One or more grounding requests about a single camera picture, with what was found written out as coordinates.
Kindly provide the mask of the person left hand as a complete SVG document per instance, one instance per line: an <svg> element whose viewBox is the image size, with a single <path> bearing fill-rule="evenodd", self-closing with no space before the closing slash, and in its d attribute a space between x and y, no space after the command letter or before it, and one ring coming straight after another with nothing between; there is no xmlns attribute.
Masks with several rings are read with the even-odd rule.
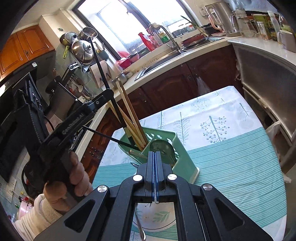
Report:
<svg viewBox="0 0 296 241"><path fill-rule="evenodd" d="M93 191L93 187L89 182L89 176L85 172L83 164L79 161L75 152L70 152L69 157L72 163L72 169L69 174L69 181L75 186L74 194L78 197L87 196ZM66 203L67 187L63 182L54 181L46 184L44 187L44 195L53 209L60 214L64 214L70 210L70 206Z"/></svg>

